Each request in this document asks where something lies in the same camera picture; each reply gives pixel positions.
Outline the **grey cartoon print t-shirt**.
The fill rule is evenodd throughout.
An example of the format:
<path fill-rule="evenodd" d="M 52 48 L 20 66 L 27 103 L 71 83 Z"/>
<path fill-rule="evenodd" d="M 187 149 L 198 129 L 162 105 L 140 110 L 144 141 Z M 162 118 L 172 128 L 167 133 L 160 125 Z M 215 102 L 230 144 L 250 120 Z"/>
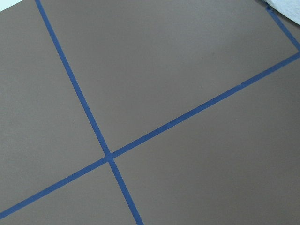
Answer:
<path fill-rule="evenodd" d="M 257 0 L 264 4 L 269 11 L 277 11 L 285 18 L 300 24 L 300 0 Z"/>

